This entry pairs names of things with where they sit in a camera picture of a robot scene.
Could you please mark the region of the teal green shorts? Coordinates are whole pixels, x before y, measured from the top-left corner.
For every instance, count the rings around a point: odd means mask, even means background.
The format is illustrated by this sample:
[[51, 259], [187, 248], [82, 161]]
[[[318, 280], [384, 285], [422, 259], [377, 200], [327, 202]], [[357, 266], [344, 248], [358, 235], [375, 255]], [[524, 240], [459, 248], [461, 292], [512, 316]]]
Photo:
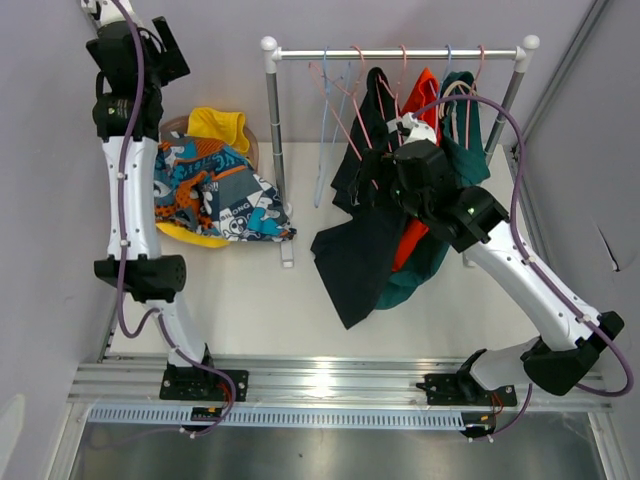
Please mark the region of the teal green shorts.
[[[473, 91], [474, 75], [469, 71], [453, 72], [444, 82], [443, 95], [463, 95]], [[456, 180], [461, 186], [482, 183], [490, 177], [482, 144], [479, 105], [473, 101], [451, 101], [439, 105], [439, 146], [452, 157]], [[435, 276], [449, 245], [427, 233], [417, 244], [404, 267], [391, 273], [376, 304], [389, 310], [405, 302], [425, 282]]]

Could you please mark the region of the dark navy shorts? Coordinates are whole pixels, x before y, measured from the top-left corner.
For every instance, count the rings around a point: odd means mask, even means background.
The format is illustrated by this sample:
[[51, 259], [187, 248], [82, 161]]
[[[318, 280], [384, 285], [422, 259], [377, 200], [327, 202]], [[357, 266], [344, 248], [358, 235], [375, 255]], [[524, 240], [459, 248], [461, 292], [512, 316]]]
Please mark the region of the dark navy shorts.
[[407, 222], [404, 212], [382, 207], [379, 200], [352, 200], [348, 192], [364, 150], [379, 150], [368, 74], [365, 96], [349, 131], [350, 142], [331, 181], [332, 204], [350, 219], [320, 231], [311, 244], [316, 269], [345, 329], [376, 309]]

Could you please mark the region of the yellow shorts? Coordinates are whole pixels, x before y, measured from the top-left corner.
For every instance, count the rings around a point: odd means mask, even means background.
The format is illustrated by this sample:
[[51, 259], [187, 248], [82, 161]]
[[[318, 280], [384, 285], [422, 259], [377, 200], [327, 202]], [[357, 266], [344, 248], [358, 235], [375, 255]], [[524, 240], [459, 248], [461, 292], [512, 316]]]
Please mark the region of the yellow shorts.
[[[160, 127], [164, 140], [168, 140], [173, 132], [222, 140], [244, 155], [252, 166], [258, 165], [259, 155], [255, 152], [257, 140], [246, 126], [246, 116], [242, 112], [197, 107], [189, 115], [168, 120]], [[156, 227], [174, 240], [199, 247], [215, 249], [229, 244], [222, 238], [197, 235], [171, 222], [157, 222]]]

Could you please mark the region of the patterned blue orange shorts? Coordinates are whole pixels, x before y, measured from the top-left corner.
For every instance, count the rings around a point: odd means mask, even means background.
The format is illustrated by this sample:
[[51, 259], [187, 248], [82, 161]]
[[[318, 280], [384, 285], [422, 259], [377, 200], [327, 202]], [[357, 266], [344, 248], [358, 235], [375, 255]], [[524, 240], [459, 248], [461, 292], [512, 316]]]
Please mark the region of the patterned blue orange shorts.
[[159, 227], [227, 242], [296, 236], [278, 189], [221, 140], [167, 132], [158, 146], [153, 187]]

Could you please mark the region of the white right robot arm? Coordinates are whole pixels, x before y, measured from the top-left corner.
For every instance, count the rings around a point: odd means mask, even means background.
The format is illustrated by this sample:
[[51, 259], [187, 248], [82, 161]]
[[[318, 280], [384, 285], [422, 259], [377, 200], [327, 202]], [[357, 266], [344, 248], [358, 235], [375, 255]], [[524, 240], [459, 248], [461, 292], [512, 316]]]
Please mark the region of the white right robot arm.
[[532, 383], [564, 396], [579, 388], [624, 327], [615, 312], [580, 301], [541, 260], [525, 253], [514, 215], [485, 188], [462, 187], [445, 151], [429, 140], [393, 152], [367, 148], [356, 186], [372, 183], [375, 201], [425, 224], [430, 234], [489, 274], [528, 316], [537, 337], [501, 350], [481, 349], [457, 372], [458, 395], [479, 403], [493, 390]]

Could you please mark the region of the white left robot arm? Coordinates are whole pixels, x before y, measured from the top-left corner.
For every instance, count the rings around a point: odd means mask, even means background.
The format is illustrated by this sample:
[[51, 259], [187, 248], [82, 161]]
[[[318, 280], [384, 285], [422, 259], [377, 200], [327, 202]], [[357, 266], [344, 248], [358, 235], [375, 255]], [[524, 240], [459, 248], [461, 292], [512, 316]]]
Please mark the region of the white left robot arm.
[[206, 341], [191, 320], [182, 291], [186, 262], [161, 251], [154, 210], [154, 166], [163, 116], [161, 89], [189, 69], [162, 17], [160, 39], [142, 36], [122, 12], [101, 22], [86, 48], [98, 65], [93, 120], [107, 163], [111, 220], [107, 256], [95, 275], [116, 289], [122, 334], [138, 337], [150, 318], [169, 348], [168, 362], [189, 368], [182, 388], [197, 400], [216, 390]]

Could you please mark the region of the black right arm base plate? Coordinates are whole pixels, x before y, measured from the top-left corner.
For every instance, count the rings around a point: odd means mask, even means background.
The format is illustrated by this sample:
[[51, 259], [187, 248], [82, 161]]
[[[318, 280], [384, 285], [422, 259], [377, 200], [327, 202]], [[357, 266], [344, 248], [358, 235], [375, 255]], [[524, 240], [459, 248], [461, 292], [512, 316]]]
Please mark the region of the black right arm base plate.
[[426, 374], [415, 388], [425, 394], [430, 406], [515, 407], [518, 403], [513, 385], [486, 390], [474, 380], [461, 380], [457, 374]]

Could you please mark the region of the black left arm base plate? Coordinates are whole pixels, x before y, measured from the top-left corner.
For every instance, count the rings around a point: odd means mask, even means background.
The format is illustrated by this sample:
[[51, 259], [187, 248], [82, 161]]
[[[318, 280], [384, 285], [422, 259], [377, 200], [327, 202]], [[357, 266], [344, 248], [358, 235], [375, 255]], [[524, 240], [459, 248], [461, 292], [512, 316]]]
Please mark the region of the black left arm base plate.
[[160, 386], [161, 400], [222, 402], [231, 394], [229, 384], [219, 375], [196, 367], [168, 364]]

